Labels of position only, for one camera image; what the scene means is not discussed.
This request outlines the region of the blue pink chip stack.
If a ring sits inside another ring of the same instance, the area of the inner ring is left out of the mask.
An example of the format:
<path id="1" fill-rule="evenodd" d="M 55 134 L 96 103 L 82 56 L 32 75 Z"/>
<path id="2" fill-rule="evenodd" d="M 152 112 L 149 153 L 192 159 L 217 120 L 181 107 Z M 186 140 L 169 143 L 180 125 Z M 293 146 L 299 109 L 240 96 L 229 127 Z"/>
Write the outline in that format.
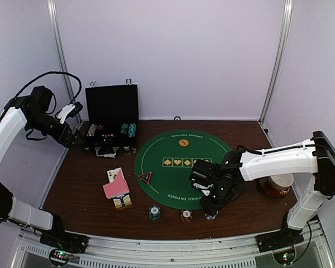
<path id="1" fill-rule="evenodd" d="M 213 220 L 216 219 L 217 215 L 218 215 L 218 212 L 216 212 L 215 214 L 207 214 L 207 213 L 205 213 L 204 217 L 208 221 L 213 221 Z"/>

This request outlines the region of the red black chip stack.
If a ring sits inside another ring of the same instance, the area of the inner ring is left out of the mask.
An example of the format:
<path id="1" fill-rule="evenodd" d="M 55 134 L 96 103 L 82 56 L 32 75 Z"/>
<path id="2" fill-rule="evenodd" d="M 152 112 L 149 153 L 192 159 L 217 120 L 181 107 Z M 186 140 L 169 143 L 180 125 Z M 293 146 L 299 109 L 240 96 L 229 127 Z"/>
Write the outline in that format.
<path id="1" fill-rule="evenodd" d="M 182 210 L 180 212 L 180 221 L 182 223 L 191 223 L 193 218 L 193 212 L 191 210 Z"/>

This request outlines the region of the orange round button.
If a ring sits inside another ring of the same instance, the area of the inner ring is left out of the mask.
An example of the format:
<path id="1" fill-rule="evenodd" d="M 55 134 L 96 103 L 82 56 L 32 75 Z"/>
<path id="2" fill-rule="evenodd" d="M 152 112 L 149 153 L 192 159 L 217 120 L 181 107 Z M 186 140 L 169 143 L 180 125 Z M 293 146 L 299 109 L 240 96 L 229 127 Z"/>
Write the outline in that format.
<path id="1" fill-rule="evenodd" d="M 179 141 L 179 145 L 182 146 L 182 147 L 186 147 L 186 146 L 189 145 L 189 141 L 186 140 L 186 139 L 181 139 L 181 140 Z"/>

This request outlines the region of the ace of spades card pack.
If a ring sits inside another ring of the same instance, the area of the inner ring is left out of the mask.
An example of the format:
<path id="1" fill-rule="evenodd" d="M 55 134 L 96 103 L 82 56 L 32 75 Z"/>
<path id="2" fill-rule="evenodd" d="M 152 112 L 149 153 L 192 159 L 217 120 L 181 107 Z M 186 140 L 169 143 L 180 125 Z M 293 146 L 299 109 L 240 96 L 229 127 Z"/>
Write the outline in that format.
<path id="1" fill-rule="evenodd" d="M 114 182 L 116 176 L 119 174 L 120 171 L 122 171 L 122 169 L 120 167 L 107 171 L 107 176 L 108 176 L 109 183 Z"/>

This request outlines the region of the round green poker mat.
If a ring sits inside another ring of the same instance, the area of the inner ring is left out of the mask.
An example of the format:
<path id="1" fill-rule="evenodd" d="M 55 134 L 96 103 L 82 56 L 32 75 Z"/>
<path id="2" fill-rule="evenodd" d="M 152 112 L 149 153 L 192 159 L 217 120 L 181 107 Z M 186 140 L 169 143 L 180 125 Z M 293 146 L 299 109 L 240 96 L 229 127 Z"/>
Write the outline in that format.
<path id="1" fill-rule="evenodd" d="M 179 145 L 181 139 L 189 145 Z M 164 132 L 148 140 L 135 159 L 135 175 L 152 172 L 150 185 L 137 178 L 141 189 L 154 201 L 173 209 L 200 210 L 203 193 L 191 186 L 189 175 L 198 159 L 221 163 L 232 148 L 220 138 L 196 130 Z"/>

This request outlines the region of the pink backed card deck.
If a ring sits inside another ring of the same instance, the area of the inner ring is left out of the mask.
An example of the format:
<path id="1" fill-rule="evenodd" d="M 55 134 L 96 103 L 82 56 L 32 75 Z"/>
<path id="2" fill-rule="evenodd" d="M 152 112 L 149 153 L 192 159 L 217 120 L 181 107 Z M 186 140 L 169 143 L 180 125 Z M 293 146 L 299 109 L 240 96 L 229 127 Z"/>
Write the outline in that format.
<path id="1" fill-rule="evenodd" d="M 130 192 L 125 179 L 116 179 L 112 183 L 104 184 L 103 191 L 107 199 L 113 199 L 119 195 L 128 194 Z"/>

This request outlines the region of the blue green chip stack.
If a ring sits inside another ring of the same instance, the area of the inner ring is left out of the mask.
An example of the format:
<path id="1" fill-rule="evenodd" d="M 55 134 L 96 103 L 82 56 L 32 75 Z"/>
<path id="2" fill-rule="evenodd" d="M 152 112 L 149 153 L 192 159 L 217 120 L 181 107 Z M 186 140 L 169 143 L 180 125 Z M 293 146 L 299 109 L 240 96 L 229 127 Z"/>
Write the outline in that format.
<path id="1" fill-rule="evenodd" d="M 149 218 L 152 221 L 159 220 L 161 217 L 161 209 L 159 206 L 153 205 L 149 208 Z"/>

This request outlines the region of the black red triangular button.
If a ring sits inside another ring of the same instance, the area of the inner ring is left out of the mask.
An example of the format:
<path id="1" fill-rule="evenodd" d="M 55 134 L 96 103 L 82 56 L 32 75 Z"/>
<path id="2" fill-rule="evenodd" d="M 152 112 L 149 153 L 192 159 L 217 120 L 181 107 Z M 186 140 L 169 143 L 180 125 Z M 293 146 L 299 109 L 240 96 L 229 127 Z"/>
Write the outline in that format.
<path id="1" fill-rule="evenodd" d="M 152 172 L 140 174 L 137 176 L 140 181 L 143 181 L 147 185 L 150 185 L 151 183 L 151 178 L 152 178 Z"/>

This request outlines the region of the blue yellow card box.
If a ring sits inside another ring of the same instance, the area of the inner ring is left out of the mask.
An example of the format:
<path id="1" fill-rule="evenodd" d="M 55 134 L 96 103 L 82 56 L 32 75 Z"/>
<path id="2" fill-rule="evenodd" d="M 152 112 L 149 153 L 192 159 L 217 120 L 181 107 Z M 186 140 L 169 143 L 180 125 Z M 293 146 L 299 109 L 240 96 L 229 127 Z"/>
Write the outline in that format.
<path id="1" fill-rule="evenodd" d="M 116 209 L 121 209 L 132 204 L 130 194 L 122 194 L 113 198 Z"/>

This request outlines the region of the right aluminium frame post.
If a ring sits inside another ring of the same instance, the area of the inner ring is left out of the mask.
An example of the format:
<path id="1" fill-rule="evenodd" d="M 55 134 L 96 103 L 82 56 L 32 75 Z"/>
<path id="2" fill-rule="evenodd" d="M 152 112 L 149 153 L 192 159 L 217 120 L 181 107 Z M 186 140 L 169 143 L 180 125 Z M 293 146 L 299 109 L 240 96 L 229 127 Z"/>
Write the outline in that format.
<path id="1" fill-rule="evenodd" d="M 262 108 L 262 112 L 259 118 L 259 123 L 261 125 L 264 125 L 266 122 L 266 117 L 267 117 L 267 114 L 268 114 L 268 111 L 271 105 L 271 101 L 272 101 L 272 98 L 273 98 L 273 95 L 274 95 L 274 92 L 277 86 L 277 80 L 279 78 L 279 74 L 280 74 L 280 70 L 282 66 L 282 59 L 283 59 L 286 46 L 288 43 L 292 15 L 293 15 L 293 1 L 285 0 L 275 60 L 274 60 L 273 68 L 272 68 L 269 86 L 267 89 L 267 95 L 266 95 L 264 105 Z"/>

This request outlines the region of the aluminium frame post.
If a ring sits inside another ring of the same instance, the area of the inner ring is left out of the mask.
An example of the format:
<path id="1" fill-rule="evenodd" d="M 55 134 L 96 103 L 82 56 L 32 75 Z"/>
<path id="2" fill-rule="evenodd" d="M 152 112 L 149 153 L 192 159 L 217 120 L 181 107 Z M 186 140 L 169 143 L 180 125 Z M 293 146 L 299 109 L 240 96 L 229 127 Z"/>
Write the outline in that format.
<path id="1" fill-rule="evenodd" d="M 267 95 L 266 95 L 264 105 L 262 108 L 262 112 L 259 118 L 259 123 L 261 125 L 264 125 L 266 122 L 266 117 L 267 117 L 267 114 L 268 114 L 268 111 L 271 105 L 271 101 L 272 101 L 272 98 L 273 98 L 273 95 L 274 95 L 274 92 L 277 86 L 277 80 L 279 78 L 279 74 L 280 74 L 280 70 L 282 66 L 282 59 L 283 59 L 286 46 L 288 43 L 292 15 L 293 15 L 293 1 L 285 0 L 275 60 L 274 60 L 273 68 L 272 68 L 269 86 L 267 89 Z"/>
<path id="2" fill-rule="evenodd" d="M 52 32 L 54 35 L 55 43 L 56 43 L 56 51 L 58 54 L 58 60 L 60 65 L 60 70 L 64 72 L 68 72 L 66 59 L 64 55 L 64 48 L 63 43 L 61 39 L 61 32 L 59 28 L 59 20 L 58 20 L 58 14 L 56 9 L 56 1 L 55 0 L 47 0 L 47 6 L 48 6 L 48 12 L 49 12 L 49 18 L 51 22 Z M 63 77 L 65 89 L 67 91 L 69 100 L 72 101 L 74 98 L 74 92 L 73 87 L 70 81 L 70 78 L 68 76 Z"/>

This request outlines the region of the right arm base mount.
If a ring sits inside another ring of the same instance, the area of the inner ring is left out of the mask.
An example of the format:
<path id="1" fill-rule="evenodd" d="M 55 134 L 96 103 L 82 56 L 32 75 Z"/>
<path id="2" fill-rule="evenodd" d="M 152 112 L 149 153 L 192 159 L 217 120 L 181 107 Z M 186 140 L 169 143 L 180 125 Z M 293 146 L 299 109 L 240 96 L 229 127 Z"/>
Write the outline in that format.
<path id="1" fill-rule="evenodd" d="M 304 241 L 301 230 L 285 229 L 256 236 L 260 252 L 275 251 Z"/>

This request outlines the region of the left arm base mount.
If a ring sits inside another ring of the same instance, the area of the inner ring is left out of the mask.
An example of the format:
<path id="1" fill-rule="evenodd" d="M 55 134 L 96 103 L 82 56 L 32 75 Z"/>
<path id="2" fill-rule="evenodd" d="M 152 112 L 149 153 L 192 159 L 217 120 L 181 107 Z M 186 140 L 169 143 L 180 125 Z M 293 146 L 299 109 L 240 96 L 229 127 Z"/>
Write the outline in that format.
<path id="1" fill-rule="evenodd" d="M 70 253 L 85 253 L 89 238 L 85 235 L 63 232 L 56 234 L 52 230 L 36 229 L 41 233 L 40 243 Z"/>

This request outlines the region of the aluminium front rail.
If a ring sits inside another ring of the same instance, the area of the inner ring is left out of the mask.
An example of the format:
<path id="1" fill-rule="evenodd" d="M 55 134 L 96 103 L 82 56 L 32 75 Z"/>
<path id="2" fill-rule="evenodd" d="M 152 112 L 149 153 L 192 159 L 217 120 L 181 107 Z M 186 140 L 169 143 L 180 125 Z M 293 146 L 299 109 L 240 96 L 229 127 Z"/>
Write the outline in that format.
<path id="1" fill-rule="evenodd" d="M 180 241 L 87 235 L 86 252 L 72 255 L 63 267 L 335 267 L 320 221 L 311 221 L 310 226 L 309 247 L 293 265 L 280 265 L 276 251 L 261 252 L 255 237 L 267 233 L 258 233 Z M 8 267 L 55 267 L 49 260 L 52 248 L 39 240 L 22 229 Z"/>

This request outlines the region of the left aluminium frame post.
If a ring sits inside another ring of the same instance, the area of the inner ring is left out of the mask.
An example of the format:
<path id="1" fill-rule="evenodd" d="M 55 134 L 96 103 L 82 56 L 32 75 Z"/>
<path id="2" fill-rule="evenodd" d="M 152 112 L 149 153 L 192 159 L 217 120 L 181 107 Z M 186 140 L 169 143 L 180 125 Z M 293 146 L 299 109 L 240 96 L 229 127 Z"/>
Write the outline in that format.
<path id="1" fill-rule="evenodd" d="M 56 43 L 56 51 L 58 54 L 58 60 L 60 65 L 60 70 L 64 72 L 68 72 L 66 59 L 64 55 L 64 48 L 63 43 L 61 39 L 61 32 L 59 28 L 59 20 L 58 20 L 58 14 L 56 9 L 56 1 L 55 0 L 47 0 L 47 6 L 48 6 L 48 12 L 49 12 L 49 18 L 51 22 L 52 32 L 54 35 L 55 43 Z M 70 81 L 70 78 L 68 76 L 63 77 L 65 89 L 67 91 L 69 100 L 72 101 L 74 98 L 74 92 L 73 87 Z"/>

